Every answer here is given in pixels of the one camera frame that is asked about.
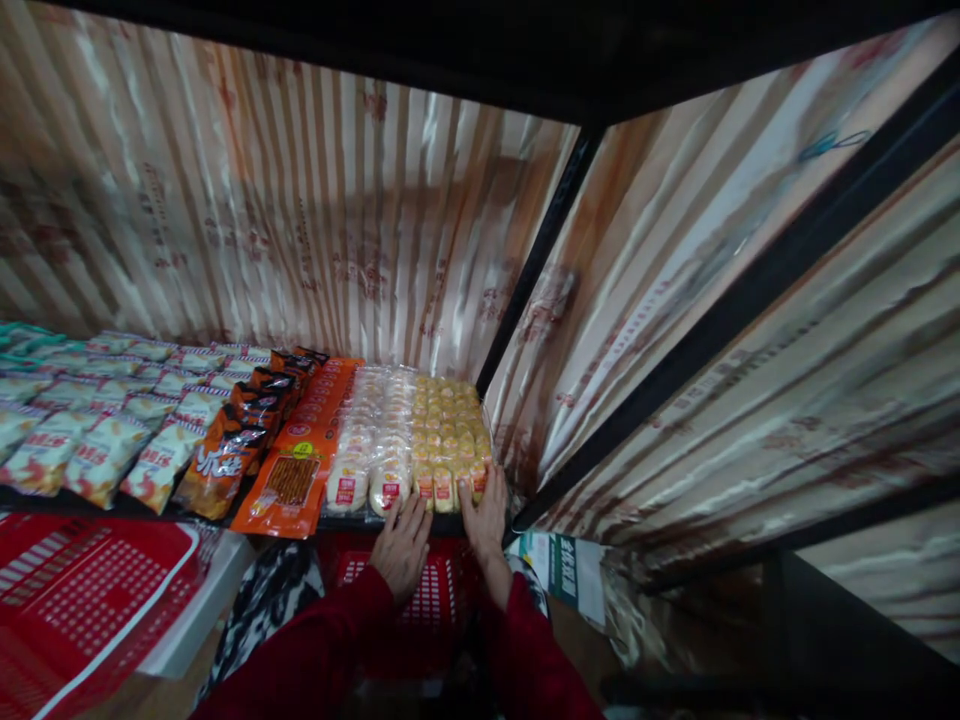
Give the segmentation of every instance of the packaged bread roll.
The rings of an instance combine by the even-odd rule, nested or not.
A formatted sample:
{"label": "packaged bread roll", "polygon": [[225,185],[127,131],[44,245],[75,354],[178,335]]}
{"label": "packaged bread roll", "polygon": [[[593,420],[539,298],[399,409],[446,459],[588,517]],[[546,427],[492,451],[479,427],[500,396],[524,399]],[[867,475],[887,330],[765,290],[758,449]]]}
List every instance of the packaged bread roll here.
{"label": "packaged bread roll", "polygon": [[367,499],[367,473],[360,465],[337,462],[327,478],[327,511],[356,512]]}
{"label": "packaged bread roll", "polygon": [[380,517],[386,517],[395,502],[403,505],[410,497],[410,482],[400,473],[380,470],[370,486],[370,507]]}

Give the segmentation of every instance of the shelf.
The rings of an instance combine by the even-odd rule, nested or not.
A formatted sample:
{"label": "shelf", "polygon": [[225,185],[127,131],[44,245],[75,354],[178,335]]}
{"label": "shelf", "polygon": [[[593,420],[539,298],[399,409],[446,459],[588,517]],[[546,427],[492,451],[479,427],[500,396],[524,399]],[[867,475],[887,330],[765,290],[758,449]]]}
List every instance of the shelf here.
{"label": "shelf", "polygon": [[[125,520],[143,520],[146,522],[199,522],[215,527],[229,528],[243,499],[250,492],[252,481],[240,486],[233,505],[223,520],[213,521],[184,510],[176,503],[167,503],[161,515],[156,515],[143,503],[123,493],[117,493],[113,509],[101,510],[70,490],[62,489],[56,497],[45,498],[21,495],[9,487],[0,486],[0,512],[54,513],[57,515],[77,515],[83,517],[111,517]],[[317,532],[379,533],[383,529],[382,520],[366,518],[321,517]],[[433,530],[435,537],[464,537],[463,518],[460,515],[435,515]]]}

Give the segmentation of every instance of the metal shelf frame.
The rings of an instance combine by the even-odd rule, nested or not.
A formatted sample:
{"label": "metal shelf frame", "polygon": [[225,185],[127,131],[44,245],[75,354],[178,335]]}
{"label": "metal shelf frame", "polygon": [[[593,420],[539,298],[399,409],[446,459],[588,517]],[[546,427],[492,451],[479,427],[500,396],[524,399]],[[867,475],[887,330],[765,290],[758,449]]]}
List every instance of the metal shelf frame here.
{"label": "metal shelf frame", "polygon": [[[610,126],[953,8],[923,0],[371,0],[302,3],[66,0],[70,8],[359,73],[580,127],[477,379],[488,390]],[[513,519],[504,544],[566,496],[783,292],[960,132],[954,52],[821,189],[683,340]],[[0,507],[82,512],[82,500]],[[133,513],[118,502],[114,512]],[[903,512],[910,512],[903,503]],[[147,511],[144,517],[152,516]],[[162,519],[183,519],[170,511]],[[462,534],[443,521],[441,533]],[[321,528],[376,524],[321,521]],[[857,523],[844,525],[853,532]],[[664,580],[662,585],[669,585]]]}

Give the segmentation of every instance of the red sleeve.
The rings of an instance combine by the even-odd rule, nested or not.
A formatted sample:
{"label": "red sleeve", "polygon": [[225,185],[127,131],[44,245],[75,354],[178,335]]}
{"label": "red sleeve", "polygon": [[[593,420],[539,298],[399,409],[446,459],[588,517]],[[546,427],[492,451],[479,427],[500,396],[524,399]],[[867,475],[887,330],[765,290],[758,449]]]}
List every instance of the red sleeve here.
{"label": "red sleeve", "polygon": [[514,573],[506,613],[482,608],[490,675],[507,720],[603,719],[580,675],[553,639],[553,628]]}
{"label": "red sleeve", "polygon": [[393,617],[393,594],[367,567],[284,625],[194,711],[212,718],[336,717],[353,683],[358,640]]}

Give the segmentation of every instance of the white snack bag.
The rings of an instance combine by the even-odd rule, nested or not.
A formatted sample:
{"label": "white snack bag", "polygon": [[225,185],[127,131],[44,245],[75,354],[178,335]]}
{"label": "white snack bag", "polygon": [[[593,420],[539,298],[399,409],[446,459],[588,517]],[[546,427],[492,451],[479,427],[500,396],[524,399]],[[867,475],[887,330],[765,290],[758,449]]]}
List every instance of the white snack bag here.
{"label": "white snack bag", "polygon": [[67,461],[98,419],[95,413],[54,413],[34,427],[0,467],[0,484],[25,495],[53,497],[60,491]]}
{"label": "white snack bag", "polygon": [[0,401],[0,465],[46,417],[45,410]]}
{"label": "white snack bag", "polygon": [[170,499],[174,479],[193,459],[205,434],[199,425],[171,420],[140,453],[120,490],[159,515]]}
{"label": "white snack bag", "polygon": [[80,441],[63,473],[63,486],[109,510],[117,486],[140,452],[150,430],[125,415],[101,415]]}

